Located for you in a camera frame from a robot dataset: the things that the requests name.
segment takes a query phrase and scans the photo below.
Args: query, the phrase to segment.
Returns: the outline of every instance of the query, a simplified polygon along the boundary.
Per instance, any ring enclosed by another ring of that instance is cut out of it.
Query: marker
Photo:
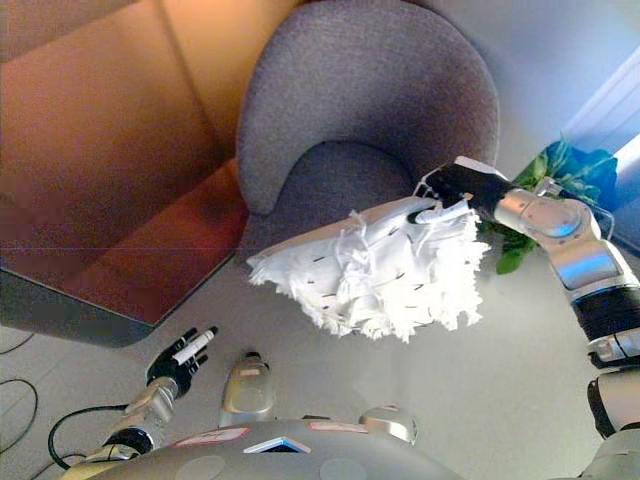
[[[198,335],[193,342],[184,347],[171,358],[178,362],[178,365],[182,365],[190,358],[195,357],[195,355],[200,352],[200,350],[204,349],[204,347],[206,347],[207,344],[211,340],[213,340],[213,338],[216,336],[216,333],[218,333],[218,327],[211,327],[203,334]]]

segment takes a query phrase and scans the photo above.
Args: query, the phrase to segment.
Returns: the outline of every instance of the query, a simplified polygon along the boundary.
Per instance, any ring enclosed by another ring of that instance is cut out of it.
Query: black cable
[[[104,411],[104,410],[115,410],[115,411],[122,411],[124,409],[127,408],[126,403],[121,404],[121,405],[102,405],[99,407],[89,407],[89,408],[83,408],[81,410],[76,410],[75,412],[71,412],[67,415],[65,415],[64,417],[62,417],[60,420],[57,421],[57,423],[53,426],[53,428],[51,429],[51,431],[49,432],[49,441],[48,441],[48,448],[49,448],[49,455],[51,455],[51,458],[53,459],[53,461],[55,463],[57,463],[61,468],[64,468],[65,470],[69,470],[71,468],[70,465],[68,465],[56,452],[55,449],[55,445],[53,444],[53,440],[54,440],[54,436],[56,434],[56,431],[58,430],[58,428],[60,428],[60,426],[62,425],[62,423],[71,418],[71,417],[75,417],[76,415],[81,415],[83,413],[89,413],[89,412],[100,412],[100,411]]]
[[[87,456],[84,453],[68,453],[66,455],[63,455],[62,459],[64,460],[64,459],[71,458],[71,457],[87,458]],[[44,472],[49,470],[55,464],[56,464],[56,462],[49,462],[47,465],[45,465],[40,470],[38,470],[38,472],[34,476],[30,477],[29,480],[36,480],[40,475],[42,475]]]
[[[33,392],[33,413],[31,414],[31,418],[29,419],[29,423],[27,424],[26,428],[22,431],[20,435],[18,435],[18,437],[13,442],[9,444],[8,447],[5,447],[2,450],[0,450],[0,455],[2,455],[4,452],[9,450],[10,448],[14,447],[20,440],[22,440],[27,435],[27,433],[29,433],[29,430],[31,430],[33,423],[36,421],[36,414],[38,413],[38,403],[40,401],[38,398],[38,391],[36,390],[36,387],[34,387],[31,382],[28,382],[27,380],[24,380],[22,378],[12,378],[11,380],[4,380],[0,382],[0,386],[6,385],[7,383],[12,383],[12,382],[24,383],[27,387],[31,389],[31,391]]]
[[[0,352],[0,355],[6,355],[7,353],[11,353],[14,350],[19,349],[22,345],[24,345],[25,343],[27,343],[29,340],[31,340],[33,337],[35,336],[35,333],[32,333],[31,335],[28,335],[27,338],[25,338],[24,340],[22,340],[20,343],[14,345],[11,348],[8,348],[7,350],[2,350]]]

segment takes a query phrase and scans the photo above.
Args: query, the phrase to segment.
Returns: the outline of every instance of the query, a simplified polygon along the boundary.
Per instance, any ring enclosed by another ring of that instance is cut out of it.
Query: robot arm
[[[102,447],[69,470],[64,478],[89,478],[119,462],[160,448],[165,427],[173,418],[175,401],[191,388],[191,379],[208,359],[202,352],[217,332],[212,327],[196,336],[197,330],[192,328],[160,353],[147,369],[147,387],[128,404]]]
[[[518,188],[465,157],[427,175],[422,185],[445,206],[465,196],[481,216],[527,235],[547,252],[589,340],[592,363],[624,367],[588,386],[596,428],[606,440],[580,478],[639,478],[640,283],[617,248],[601,238],[591,209]]]
[[[443,198],[467,194],[481,216],[534,239],[549,255],[598,368],[640,364],[640,283],[618,249],[603,240],[591,209],[538,196],[465,157],[424,180]]]

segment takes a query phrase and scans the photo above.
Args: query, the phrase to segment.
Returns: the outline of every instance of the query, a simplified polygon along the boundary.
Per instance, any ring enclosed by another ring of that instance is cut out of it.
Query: floor
[[[40,396],[33,428],[0,456],[0,477],[31,478],[49,462],[47,434],[57,419],[131,400],[157,352],[191,326],[214,324],[220,333],[210,360],[179,401],[167,441],[216,425],[227,371],[255,349],[271,364],[280,417],[356,422],[369,407],[395,403],[419,420],[416,448],[467,478],[577,476],[600,443],[585,394],[597,375],[585,338],[542,254],[508,276],[492,273],[494,261],[489,257],[478,277],[484,298],[479,324],[454,332],[428,326],[409,345],[318,331],[271,287],[248,285],[232,262],[133,346],[108,350],[37,335],[0,357],[0,379],[25,378]],[[26,335],[6,328],[0,334],[0,350]],[[19,385],[2,388],[4,448],[24,428],[33,396]],[[70,420],[59,431],[59,451],[90,451],[115,419],[107,412]],[[61,473],[54,466],[37,478]]]

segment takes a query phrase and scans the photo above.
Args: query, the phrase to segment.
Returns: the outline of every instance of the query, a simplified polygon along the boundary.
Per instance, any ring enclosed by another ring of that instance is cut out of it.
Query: white mop head
[[[420,215],[423,224],[407,216]],[[404,342],[417,326],[447,329],[480,319],[475,272],[489,246],[476,241],[478,216],[466,201],[443,209],[407,197],[271,247],[248,260],[251,283],[266,281],[335,335],[360,331]]]

